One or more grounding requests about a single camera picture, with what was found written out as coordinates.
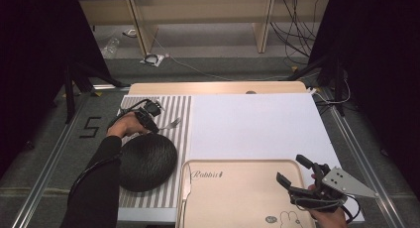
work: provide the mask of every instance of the electrical wire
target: electrical wire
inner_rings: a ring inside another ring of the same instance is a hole
[[[74,194],[76,193],[76,191],[77,191],[77,188],[79,187],[79,185],[80,185],[80,183],[91,173],[91,172],[93,172],[93,171],[95,171],[95,170],[97,170],[98,168],[100,168],[100,167],[102,167],[102,166],[104,166],[104,165],[107,165],[107,164],[109,164],[109,163],[112,163],[112,162],[114,162],[114,161],[116,161],[116,160],[118,160],[119,158],[120,158],[120,156],[121,156],[122,154],[120,153],[120,154],[118,154],[118,155],[115,155],[115,156],[113,156],[113,157],[111,157],[111,158],[109,158],[109,159],[106,159],[106,160],[103,160],[103,161],[100,161],[100,162],[97,162],[97,163],[95,163],[93,166],[91,166],[91,167],[89,167],[88,169],[86,169],[85,171],[83,171],[81,174],[80,174],[80,176],[77,178],[77,180],[74,182],[74,184],[73,184],[73,186],[71,187],[71,190],[70,190],[70,192],[69,192],[69,194],[68,194],[68,198],[67,198],[67,206],[70,204],[70,200],[71,200],[71,198],[74,196]]]
[[[345,100],[343,100],[343,101],[339,101],[339,102],[336,102],[336,101],[330,101],[330,100],[326,100],[321,94],[319,94],[319,93],[317,93],[317,92],[315,92],[314,94],[315,95],[317,95],[317,96],[319,96],[325,103],[327,103],[327,104],[341,104],[341,103],[344,103],[344,102],[347,102],[347,101],[349,101],[350,100],[350,97],[351,97],[351,92],[350,92],[350,86],[349,86],[349,84],[347,83],[347,81],[344,79],[344,82],[346,82],[346,85],[347,85],[347,89],[348,89],[348,91],[349,91],[349,95],[348,95],[348,97],[345,99]]]
[[[294,204],[296,205],[297,209],[299,209],[301,211],[307,211],[308,209],[300,206],[298,204],[298,201],[314,201],[314,202],[322,201],[324,203],[331,203],[330,205],[310,208],[312,210],[322,210],[322,209],[326,209],[326,208],[330,208],[330,207],[334,207],[334,206],[339,206],[340,204],[342,204],[341,200],[320,200],[320,199],[313,199],[313,198],[296,198]]]
[[[153,37],[154,41],[159,45],[159,47],[162,48],[167,53],[167,50],[160,44],[160,42],[155,38],[155,36],[153,34],[150,34],[150,35]],[[223,77],[223,76],[218,76],[218,75],[203,72],[203,71],[201,71],[201,70],[199,70],[199,69],[197,69],[197,68],[195,68],[195,67],[193,67],[189,64],[178,61],[171,54],[169,54],[169,56],[174,62],[178,63],[179,65],[182,65],[182,66],[188,67],[190,69],[193,69],[194,71],[196,71],[198,73],[201,73],[205,76],[215,77],[215,78],[226,80],[226,81],[238,81],[236,79],[232,79],[232,78],[228,78],[228,77]],[[288,78],[288,76],[272,76],[272,77],[266,77],[266,78],[249,78],[249,79],[244,79],[243,81],[267,81],[267,80],[270,80],[270,79],[277,79],[277,78]]]

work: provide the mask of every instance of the floor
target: floor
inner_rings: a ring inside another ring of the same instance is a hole
[[[278,24],[285,31],[287,24]],[[314,25],[314,35],[318,25]],[[123,36],[122,33],[132,29],[131,26],[119,27],[96,27],[94,36],[97,39],[99,49],[104,49],[110,39],[117,38],[119,45],[114,58],[116,59],[141,59],[140,49],[136,38]],[[290,39],[298,49],[302,49],[298,39]],[[180,61],[188,58],[270,58],[283,57],[282,67],[285,73],[292,73],[292,68],[304,66],[307,58],[297,53],[291,48],[286,48],[284,43],[276,36],[273,29],[269,31],[268,42],[264,54],[257,53],[252,27],[249,24],[197,24],[197,25],[170,25],[160,26],[157,33],[157,40],[151,53],[158,55],[170,55]],[[317,70],[313,71],[315,76],[303,79],[305,84],[316,85]],[[93,103],[94,107],[107,105],[107,100],[120,100],[126,91],[116,91],[104,97],[89,97],[85,95],[76,97],[76,104]],[[323,88],[320,92],[323,98],[332,98],[330,88]],[[46,164],[46,158],[54,153],[56,147],[66,145],[73,137],[78,137],[82,132],[78,124],[64,125],[65,120],[65,100],[63,92],[57,96],[57,110],[52,111],[43,125],[39,129],[35,141],[41,144],[40,147],[48,148],[23,152],[20,157],[10,167],[8,173],[0,180],[0,216],[2,224],[0,227],[11,227],[19,211],[28,202],[27,197],[34,191],[34,184],[39,183],[40,173]],[[327,132],[337,156],[345,170],[353,171],[355,177],[359,177],[364,182],[374,185],[380,192],[383,203],[371,199],[361,199],[363,215],[367,222],[352,224],[351,227],[420,227],[420,204],[410,191],[410,188],[401,179],[397,168],[384,155],[380,153],[380,142],[374,136],[374,130],[367,119],[361,113],[357,104],[351,101],[345,104],[346,117],[337,114],[331,107],[319,106],[321,118],[325,124]],[[81,115],[87,112],[83,108],[78,108]],[[112,110],[105,119],[113,117]],[[63,138],[65,131],[72,131],[69,138]],[[73,158],[77,165],[66,165],[68,167],[83,167],[92,152],[86,152],[84,158]],[[53,165],[52,170],[62,171],[63,164]],[[65,175],[59,177],[52,175],[45,181],[49,184],[65,184],[69,186],[69,181]],[[55,217],[62,216],[61,210],[54,210],[58,203],[65,203],[67,189],[51,188],[65,186],[48,186],[42,191],[40,200],[32,200],[39,203],[35,215],[32,219],[25,222],[28,227],[57,227]],[[135,224],[121,222],[119,227],[144,227],[145,224]]]

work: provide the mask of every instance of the white table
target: white table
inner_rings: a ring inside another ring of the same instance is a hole
[[[259,94],[245,94],[247,91]],[[174,223],[179,172],[188,160],[295,160],[301,154],[312,162],[340,167],[312,96],[300,82],[135,84],[125,101],[141,97],[159,97],[166,105],[183,105],[176,110],[177,115],[162,113],[157,122],[163,125],[173,117],[183,118],[180,128],[165,134],[177,143],[180,163],[166,191],[162,188],[142,195],[148,197],[131,194],[136,208],[120,207],[119,220]],[[311,184],[312,171],[301,170],[305,185]],[[174,194],[169,201],[170,193]],[[349,200],[346,206],[356,213],[355,203]]]

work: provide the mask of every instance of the hand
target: hand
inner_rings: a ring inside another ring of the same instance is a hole
[[[315,189],[315,184],[308,187],[309,190]],[[319,212],[317,210],[308,209],[309,213],[315,219],[318,220],[319,224],[323,228],[346,228],[346,216],[342,208],[338,208],[335,212]]]
[[[143,127],[136,118],[134,112],[129,112],[112,125],[107,132],[107,136],[118,136],[123,138],[135,133],[147,134],[149,130]]]

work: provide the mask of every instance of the gray carpet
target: gray carpet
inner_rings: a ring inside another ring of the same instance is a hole
[[[106,62],[112,76],[125,83],[222,80],[217,76],[232,80],[266,78],[278,80],[282,76],[291,74],[291,70],[284,64],[283,58],[278,57],[181,58],[178,61],[195,69],[181,65],[169,58],[166,58],[159,67],[141,64],[138,59],[111,59]],[[307,85],[314,85],[315,77],[310,76],[304,78],[303,81]],[[92,78],[92,81],[94,84],[104,83],[97,78]],[[82,108],[79,108],[79,115],[71,130],[67,146],[29,227],[49,228],[59,225],[65,211],[68,190],[95,152],[96,147],[105,135],[107,123],[117,113],[118,106],[125,94],[127,94],[127,91],[114,90],[104,91],[100,96],[84,93],[75,98],[77,106],[80,106],[83,100],[85,100],[85,103]],[[22,152],[0,180],[0,187],[2,188],[0,193],[0,217],[2,222],[0,227],[11,227],[17,211],[22,206],[30,187],[36,182],[64,127],[66,114],[65,98],[62,97],[62,92],[57,95],[55,103],[57,107],[52,108],[45,119],[45,123],[40,126],[39,133],[34,140],[36,147],[31,151]],[[374,130],[363,112],[357,111],[355,108],[352,101],[345,103],[346,120],[349,122],[380,181],[392,197],[392,201],[407,227],[419,227],[420,204],[418,200],[392,161],[379,152],[380,142],[376,139]],[[325,112],[324,109],[319,107],[322,112],[321,118],[343,169],[359,180],[365,181],[363,173],[358,168],[333,117],[332,110],[334,109],[330,108]],[[100,117],[100,119],[92,119],[89,123],[90,126],[98,127],[99,130],[94,138],[80,138],[80,136],[92,135],[92,130],[84,129],[89,117]],[[352,224],[351,227],[387,227],[386,220],[383,218],[375,200],[361,198],[360,203],[366,222]],[[118,227],[131,228],[143,227],[143,225],[121,222]]]

